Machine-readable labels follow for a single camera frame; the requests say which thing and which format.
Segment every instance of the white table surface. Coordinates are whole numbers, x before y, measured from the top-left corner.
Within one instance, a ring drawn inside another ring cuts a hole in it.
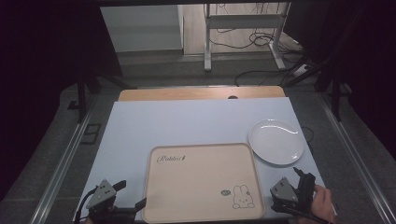
[[[262,119],[280,119],[302,131],[288,97],[116,102],[81,198],[103,179],[111,185],[126,180],[127,187],[118,191],[114,204],[132,207],[144,197],[153,148],[248,143],[248,131]],[[270,188],[283,176],[297,188],[300,178],[293,166],[313,174],[316,184],[324,186],[307,144],[302,157],[293,164],[274,165],[256,155],[255,162],[266,206],[265,219],[290,217],[271,209]],[[84,205],[81,216],[87,215]],[[140,212],[136,220],[142,220]]]

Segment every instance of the black cable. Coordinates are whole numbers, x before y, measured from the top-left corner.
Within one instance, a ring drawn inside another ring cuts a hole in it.
[[[262,3],[262,10],[260,10],[260,14],[262,14],[262,11],[264,10],[264,4],[265,3]]]
[[[269,3],[267,3],[267,9],[265,9],[265,14],[268,14],[268,7],[270,6]]]
[[[256,6],[250,11],[250,14],[253,13],[254,9],[257,8],[258,3],[256,3]]]
[[[219,29],[216,29],[216,31],[220,34],[224,34],[224,33],[230,32],[230,31],[234,31],[234,30],[236,30],[236,29],[229,29],[229,30],[225,30],[225,31],[220,31]]]
[[[257,40],[261,39],[261,40],[265,40],[264,38],[267,38],[268,40],[266,40],[265,43],[260,44],[257,43]],[[264,32],[257,32],[257,28],[256,31],[253,31],[253,34],[251,34],[248,38],[250,40],[250,43],[253,43],[255,46],[257,47],[263,47],[269,44],[269,41],[273,40],[274,37],[272,35],[268,35],[267,33]]]
[[[284,209],[289,214],[293,214],[295,216],[300,216],[300,217],[307,217],[307,218],[312,219],[312,220],[314,220],[314,221],[316,221],[317,223],[320,223],[320,224],[332,224],[330,221],[328,221],[326,219],[323,219],[321,217],[317,217],[317,216],[315,216],[312,213],[303,213],[303,212],[300,212],[300,211],[298,211],[296,209],[293,209],[293,208],[290,208],[290,207],[284,207]]]
[[[286,61],[286,62],[288,62],[288,63],[297,63],[298,60],[297,60],[297,61],[291,61],[291,60],[289,60],[289,59],[287,59],[287,58],[285,57],[285,55],[291,55],[291,54],[302,54],[302,53],[301,53],[301,52],[284,52],[284,53],[282,53],[282,59],[283,59],[283,61]]]
[[[233,80],[233,82],[234,82],[234,84],[235,84],[235,86],[237,86],[237,87],[239,87],[239,84],[238,84],[238,78],[240,78],[241,76],[243,76],[243,75],[245,75],[245,74],[249,74],[249,73],[275,73],[275,75],[279,75],[279,74],[281,74],[281,73],[283,73],[282,71],[265,71],[265,70],[254,70],[254,71],[247,71],[247,72],[244,72],[244,73],[241,73],[241,74],[239,74],[238,76],[236,76],[235,78],[234,78],[234,80]]]
[[[311,137],[308,140],[306,140],[306,142],[310,143],[314,139],[314,135],[315,135],[314,131],[312,131],[312,129],[305,127],[305,126],[302,126],[301,128],[307,129],[309,132],[311,132]]]
[[[302,50],[302,49],[288,49],[288,48],[286,48],[285,45],[283,45],[282,42],[279,42],[279,45],[277,46],[277,50],[279,50],[280,52],[295,52],[295,53],[308,52],[308,50]]]
[[[278,74],[274,74],[274,75],[265,77],[265,78],[262,80],[262,82],[259,83],[259,86],[260,86],[262,83],[264,83],[264,81],[267,80],[267,78],[269,78],[269,77],[274,77],[274,76],[278,76]]]
[[[330,40],[338,38],[337,36],[339,36],[339,34],[342,32],[342,30],[343,30],[342,27],[337,26],[337,28],[334,28],[332,30],[332,32],[330,32],[329,35],[327,35],[326,37],[321,39],[317,44],[315,44],[314,46],[312,46],[309,49],[302,49],[302,50],[287,49],[281,42],[279,42],[278,50],[282,48],[279,51],[281,51],[281,52],[284,52],[285,50],[289,51],[289,52],[297,51],[297,52],[301,52],[305,57],[311,58],[312,55],[314,55],[314,57],[315,57],[315,54],[323,51],[323,47],[329,46],[328,43],[331,42]]]
[[[303,57],[299,61],[297,61],[297,63],[295,63],[291,68],[287,69],[288,73],[282,78],[282,80],[279,83],[279,86],[283,87],[283,83],[286,82],[288,78],[292,75],[290,71],[294,70],[296,67],[303,65],[304,62],[306,62],[306,57],[303,55]]]
[[[224,46],[224,47],[228,47],[228,48],[232,48],[232,49],[245,49],[245,48],[247,48],[247,47],[249,47],[249,46],[251,46],[251,45],[254,44],[254,43],[250,43],[250,44],[248,44],[248,45],[246,45],[246,46],[243,46],[243,47],[236,47],[236,46],[231,46],[231,45],[216,43],[216,42],[213,42],[213,40],[211,40],[211,39],[209,39],[209,41],[210,41],[212,44],[214,44],[214,45],[220,45],[220,46]]]
[[[227,8],[225,7],[225,4],[223,4],[223,5],[218,4],[218,6],[219,6],[219,7],[224,7],[224,10],[227,12],[227,14],[230,14],[230,13],[228,12]]]
[[[81,203],[79,204],[79,208],[76,212],[76,216],[75,216],[75,222],[74,224],[78,224],[79,221],[81,220],[81,210],[82,210],[82,206],[84,206],[85,201],[87,201],[88,197],[90,197],[91,195],[93,195],[96,192],[96,189],[98,187],[96,186],[94,189],[90,190],[82,199]]]

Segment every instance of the gray floor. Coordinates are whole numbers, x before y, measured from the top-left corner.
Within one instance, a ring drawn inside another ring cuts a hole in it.
[[[280,3],[247,3],[247,4],[211,4],[210,15],[258,15],[258,14],[279,14],[285,4]],[[184,53],[194,55],[204,53],[205,48],[205,14],[203,5],[185,5],[182,7],[184,17]],[[213,41],[211,52],[253,52],[269,51],[268,46],[258,46],[267,43],[268,39],[257,40],[258,45],[250,45],[250,35],[253,33],[265,32],[272,34],[274,29],[214,29],[210,31],[210,40]],[[280,40],[286,40],[289,37],[282,34]],[[236,48],[229,48],[223,45],[229,45]]]
[[[122,81],[139,88],[169,86],[234,85],[234,78],[251,70],[275,70],[275,62],[269,53],[246,55],[216,55],[213,70],[204,71],[203,57],[181,55],[150,55],[140,57],[122,55],[120,62],[125,77]],[[241,85],[277,85],[283,75],[256,73],[238,79]],[[313,156],[326,186],[333,191],[333,200],[341,223],[381,223],[373,201],[361,182],[357,171],[338,139],[327,117],[319,93],[314,91],[311,77],[285,93],[290,98],[297,118],[309,141]],[[85,181],[94,161],[102,134],[106,128],[112,105],[117,101],[121,89],[104,79],[100,79],[102,92],[96,95],[89,124],[100,124],[99,137],[94,144],[91,135],[81,139],[74,159],[64,178],[56,200],[49,210],[46,223],[71,223]],[[43,195],[50,177],[62,157],[64,150],[77,128],[77,110],[67,110],[71,101],[78,98],[76,86],[65,90],[61,105],[42,139],[33,158],[22,174],[0,202],[0,223],[28,223]],[[380,142],[359,119],[347,98],[341,101],[341,117],[353,143],[370,172],[383,190],[393,210],[396,208],[396,164]]]

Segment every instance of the human hand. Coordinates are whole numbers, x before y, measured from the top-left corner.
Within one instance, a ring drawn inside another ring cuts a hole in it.
[[[322,186],[315,185],[314,191],[316,192],[314,200],[311,204],[311,212],[322,219],[328,220],[335,224],[335,214],[332,209],[332,192]],[[298,224],[317,224],[316,221],[306,218],[298,217]]]
[[[93,221],[90,218],[86,218],[84,224],[93,224]]]

